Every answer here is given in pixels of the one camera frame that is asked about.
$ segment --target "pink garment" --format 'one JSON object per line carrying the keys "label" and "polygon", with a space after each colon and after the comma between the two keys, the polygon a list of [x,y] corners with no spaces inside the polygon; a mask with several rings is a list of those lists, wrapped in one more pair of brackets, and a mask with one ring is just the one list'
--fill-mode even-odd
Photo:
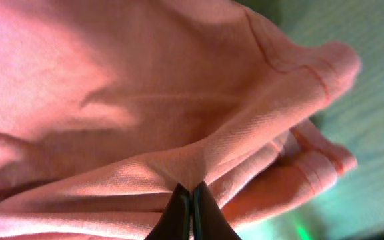
{"label": "pink garment", "polygon": [[177,183],[230,224],[356,166],[306,120],[360,68],[226,0],[0,1],[0,237],[142,239]]}

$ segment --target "stitched seam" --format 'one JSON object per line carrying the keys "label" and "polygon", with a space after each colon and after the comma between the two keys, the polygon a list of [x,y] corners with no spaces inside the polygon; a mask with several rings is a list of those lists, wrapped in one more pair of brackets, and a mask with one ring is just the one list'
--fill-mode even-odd
{"label": "stitched seam", "polygon": [[[262,54],[262,56],[263,56],[263,58],[265,59],[265,62],[268,64],[268,66],[270,66],[273,70],[275,70],[275,71],[278,72],[278,73],[282,73],[282,74],[289,73],[290,71],[282,71],[282,70],[277,69],[274,65],[272,65],[272,63],[270,62],[270,60],[269,60],[268,57],[266,56],[266,52],[264,51],[263,47],[261,46],[260,41],[259,41],[258,38],[257,38],[257,34],[256,34],[256,32],[255,32],[255,30],[254,30],[252,24],[251,24],[250,16],[249,16],[249,14],[248,14],[246,8],[243,7],[243,10],[244,10],[244,12],[245,12],[245,16],[246,16],[246,18],[247,18],[247,23],[248,23],[248,26],[249,26],[249,28],[250,28],[251,34],[253,35],[253,38],[254,38],[254,40],[255,40],[255,42],[256,42],[256,44],[257,44],[257,46],[258,46],[258,48],[259,48],[259,50],[260,50],[260,52],[261,52],[261,54]],[[330,100],[331,100],[331,96],[330,96],[330,92],[329,92],[329,90],[328,90],[328,86],[327,86],[327,85],[325,84],[325,82],[322,80],[322,77],[321,77],[319,74],[317,74],[317,72],[316,72],[312,67],[310,67],[310,66],[308,66],[308,65],[300,65],[300,66],[297,67],[297,68],[305,68],[305,69],[307,69],[308,71],[310,71],[310,72],[315,76],[316,80],[318,81],[318,83],[320,84],[320,86],[323,88],[323,91],[324,91],[324,93],[325,93],[325,100],[326,100],[326,104],[325,104],[325,105],[328,105],[328,103],[329,103]]]}
{"label": "stitched seam", "polygon": [[300,132],[298,132],[295,129],[291,129],[291,133],[293,134],[294,138],[296,138],[296,141],[300,146],[302,146],[306,150],[314,150],[318,151],[322,155],[326,156],[328,160],[333,164],[334,168],[336,169],[336,172],[338,175],[342,175],[343,170],[343,164],[338,158],[333,156],[332,154],[328,154],[327,152],[323,151],[322,149],[318,149],[316,146],[312,145]]}
{"label": "stitched seam", "polygon": [[[278,54],[278,52],[276,52],[275,48],[273,47],[273,42],[271,41],[272,38],[270,36],[268,36],[268,34],[266,34],[266,37],[268,38],[268,40],[269,40],[268,43],[271,46],[271,48],[272,48],[272,50],[273,50],[273,52],[274,52],[274,54],[278,60],[280,60],[281,62],[287,63],[287,64],[295,64],[292,61],[288,61],[286,59],[281,58],[280,55]],[[336,78],[339,78],[339,74],[337,73],[334,66],[330,62],[328,62],[325,59],[318,57],[318,56],[313,56],[312,58],[315,60],[318,60],[320,63],[323,63],[326,66],[328,66],[328,68],[330,68],[330,70],[333,72],[334,76]],[[312,66],[309,66],[309,65],[303,65],[303,67],[306,67],[310,72],[312,72],[312,74],[314,74],[317,77],[318,81],[320,81],[321,86],[324,88],[325,93],[327,94],[327,101],[330,101],[331,94],[329,92],[329,88],[328,88],[327,84],[324,82],[323,78],[317,73],[316,69],[313,68]]]}
{"label": "stitched seam", "polygon": [[289,165],[289,166],[295,168],[296,170],[298,170],[298,171],[303,175],[303,177],[306,179],[306,181],[307,181],[307,182],[309,183],[309,185],[311,186],[313,195],[316,196],[317,191],[315,190],[315,188],[314,188],[314,186],[313,186],[311,180],[309,180],[309,178],[307,177],[306,173],[305,173],[299,166],[297,166],[297,165],[295,165],[295,164],[292,164],[292,165]]}
{"label": "stitched seam", "polygon": [[307,168],[309,168],[317,176],[319,187],[322,190],[323,189],[323,182],[321,181],[321,178],[319,177],[319,175],[318,175],[317,171],[315,170],[315,168],[310,166],[306,161],[302,161],[301,164],[305,165]]}
{"label": "stitched seam", "polygon": [[277,155],[281,154],[281,150],[280,150],[280,148],[278,148],[276,143],[274,143],[273,141],[270,141],[269,144],[270,144],[270,146],[272,146],[273,150],[275,150]]}

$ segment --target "green light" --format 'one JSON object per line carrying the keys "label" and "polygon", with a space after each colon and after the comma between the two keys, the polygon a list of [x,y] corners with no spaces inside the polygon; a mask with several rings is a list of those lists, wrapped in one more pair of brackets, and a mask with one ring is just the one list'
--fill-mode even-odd
{"label": "green light", "polygon": [[296,226],[296,232],[301,240],[312,240],[311,236],[309,236],[308,232],[302,226]]}

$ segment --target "cloth fold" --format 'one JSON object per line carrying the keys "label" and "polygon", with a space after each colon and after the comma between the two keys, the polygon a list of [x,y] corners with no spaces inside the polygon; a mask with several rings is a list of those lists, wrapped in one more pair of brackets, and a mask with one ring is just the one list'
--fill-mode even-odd
{"label": "cloth fold", "polygon": [[360,69],[226,0],[0,1],[0,238],[143,239],[204,180],[240,229],[357,164],[307,118]]}

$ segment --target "light green background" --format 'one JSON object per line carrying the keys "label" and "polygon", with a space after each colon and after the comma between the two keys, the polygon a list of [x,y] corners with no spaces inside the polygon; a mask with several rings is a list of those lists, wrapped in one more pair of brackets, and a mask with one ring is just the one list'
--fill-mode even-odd
{"label": "light green background", "polygon": [[347,146],[359,168],[304,206],[250,227],[248,239],[346,239],[384,230],[384,0],[242,0],[300,45],[350,44],[363,71],[317,123]]}

